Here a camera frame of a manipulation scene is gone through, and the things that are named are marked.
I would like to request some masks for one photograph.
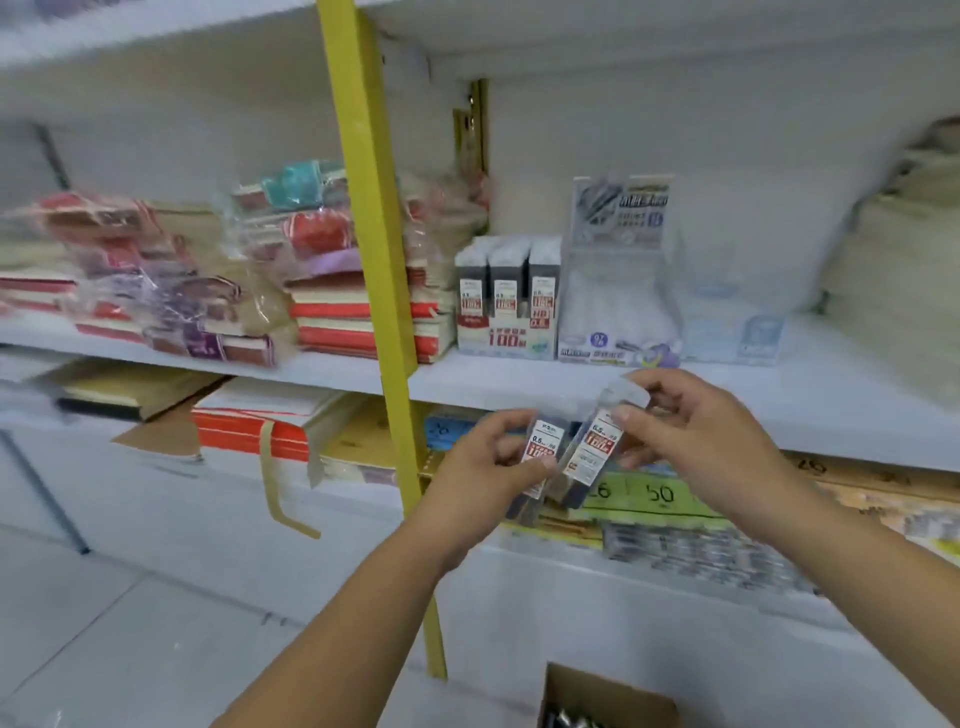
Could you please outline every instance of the shelf upright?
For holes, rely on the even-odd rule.
[[[350,185],[357,242],[370,295],[373,336],[380,362],[396,477],[409,515],[422,495],[420,466],[426,436],[420,410],[410,401],[407,377],[417,369],[403,256],[403,230],[390,143],[381,56],[376,31],[353,0],[317,0],[324,29],[340,142]],[[446,679],[444,641],[436,597],[423,618],[427,669]]]

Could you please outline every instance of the grout line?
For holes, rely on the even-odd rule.
[[[3,706],[7,703],[7,701],[10,700],[14,695],[16,695],[27,683],[29,683],[29,682],[30,682],[31,680],[33,680],[37,675],[39,675],[43,670],[45,670],[45,669],[47,668],[47,666],[49,666],[54,660],[56,660],[56,659],[62,654],[63,650],[65,650],[65,649],[66,649],[67,647],[69,647],[71,644],[73,644],[74,642],[76,642],[77,639],[78,639],[84,632],[86,632],[86,630],[88,630],[90,627],[92,627],[94,624],[96,624],[98,621],[100,621],[101,617],[103,617],[107,612],[109,612],[111,609],[113,609],[113,607],[115,607],[115,606],[117,605],[117,602],[119,602],[124,596],[128,595],[133,589],[135,589],[140,583],[142,583],[145,578],[146,578],[146,574],[145,574],[145,573],[142,573],[142,572],[139,573],[139,574],[136,576],[136,579],[133,580],[133,583],[132,583],[129,587],[127,587],[127,589],[125,589],[125,590],[123,591],[123,593],[121,593],[119,596],[117,596],[110,604],[108,604],[106,607],[104,607],[104,609],[102,609],[102,610],[100,611],[100,614],[98,614],[96,617],[94,617],[94,618],[90,621],[90,624],[88,624],[86,627],[84,627],[83,629],[81,629],[77,634],[75,634],[73,637],[71,637],[71,638],[66,642],[66,644],[64,644],[59,650],[57,650],[57,652],[55,652],[54,655],[53,655],[49,660],[47,660],[45,663],[43,663],[43,665],[41,665],[40,667],[38,667],[37,669],[35,669],[35,670],[34,670],[33,672],[31,672],[29,675],[27,675],[27,677],[25,677],[25,678],[20,682],[20,684],[17,685],[16,688],[14,688],[14,689],[11,691],[11,693],[10,693],[9,695],[7,695],[5,698],[3,698],[2,700],[0,700],[0,707],[3,707]]]

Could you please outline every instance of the cardboard box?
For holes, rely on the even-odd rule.
[[[607,728],[681,726],[677,705],[670,698],[555,663],[546,666],[537,728],[543,725],[548,706],[589,716]]]

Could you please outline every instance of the white tile floor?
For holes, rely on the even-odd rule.
[[[0,528],[0,726],[205,728],[297,632],[254,609]],[[380,724],[535,722],[407,669]]]

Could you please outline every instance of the person's right hand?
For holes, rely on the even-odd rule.
[[[664,459],[710,508],[751,536],[808,486],[754,416],[730,392],[679,369],[647,369],[627,377],[651,396],[647,411],[621,404],[613,418],[635,441],[626,468]],[[655,415],[649,409],[665,410]]]

